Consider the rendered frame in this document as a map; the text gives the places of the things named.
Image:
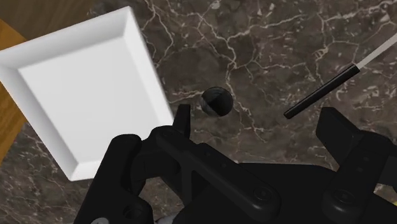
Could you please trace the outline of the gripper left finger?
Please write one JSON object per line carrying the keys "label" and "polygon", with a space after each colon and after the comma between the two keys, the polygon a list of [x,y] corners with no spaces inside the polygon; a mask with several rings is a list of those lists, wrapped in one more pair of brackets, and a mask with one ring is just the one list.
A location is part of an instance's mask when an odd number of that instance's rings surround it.
{"label": "gripper left finger", "polygon": [[73,224],[154,224],[151,206],[139,197],[148,178],[172,176],[183,202],[204,189],[198,174],[244,211],[266,223],[281,208],[278,192],[208,144],[190,140],[190,105],[178,106],[172,125],[154,128],[142,140],[135,134],[114,137]]}

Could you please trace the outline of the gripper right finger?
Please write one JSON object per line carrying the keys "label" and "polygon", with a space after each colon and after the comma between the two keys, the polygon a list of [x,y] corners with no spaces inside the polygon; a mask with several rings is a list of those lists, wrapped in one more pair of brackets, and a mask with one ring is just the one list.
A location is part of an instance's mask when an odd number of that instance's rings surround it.
{"label": "gripper right finger", "polygon": [[339,165],[322,196],[323,214],[334,223],[397,223],[397,206],[374,193],[379,183],[397,186],[397,145],[333,107],[322,108],[316,136]]}

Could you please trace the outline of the black round ball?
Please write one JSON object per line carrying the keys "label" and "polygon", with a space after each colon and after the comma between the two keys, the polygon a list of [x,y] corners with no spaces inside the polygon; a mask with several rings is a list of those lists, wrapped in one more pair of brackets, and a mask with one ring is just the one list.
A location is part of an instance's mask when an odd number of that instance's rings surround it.
{"label": "black round ball", "polygon": [[202,111],[209,116],[222,117],[231,112],[233,97],[222,87],[211,87],[201,95],[200,105]]}

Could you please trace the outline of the white square plate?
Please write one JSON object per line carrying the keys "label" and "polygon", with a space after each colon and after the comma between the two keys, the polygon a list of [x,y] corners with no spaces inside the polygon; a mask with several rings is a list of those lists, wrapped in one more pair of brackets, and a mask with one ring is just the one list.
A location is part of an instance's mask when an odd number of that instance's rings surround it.
{"label": "white square plate", "polygon": [[1,50],[0,82],[70,181],[92,179],[115,136],[173,121],[129,6]]}

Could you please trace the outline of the black-handled knife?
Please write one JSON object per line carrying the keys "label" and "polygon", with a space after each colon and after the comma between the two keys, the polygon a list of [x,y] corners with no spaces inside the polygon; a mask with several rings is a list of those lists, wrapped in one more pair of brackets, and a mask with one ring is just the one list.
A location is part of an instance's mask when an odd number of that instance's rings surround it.
{"label": "black-handled knife", "polygon": [[383,42],[374,51],[369,53],[364,59],[359,61],[357,64],[352,64],[342,72],[338,73],[331,80],[327,81],[325,84],[321,85],[318,89],[313,91],[307,97],[296,103],[294,106],[290,107],[284,112],[284,117],[291,119],[297,114],[301,113],[303,110],[307,109],[309,106],[329,94],[331,91],[335,90],[337,87],[341,86],[343,83],[351,79],[353,76],[357,75],[363,67],[365,67],[372,60],[377,58],[379,55],[388,50],[391,46],[397,43],[397,33],[391,36],[388,40]]}

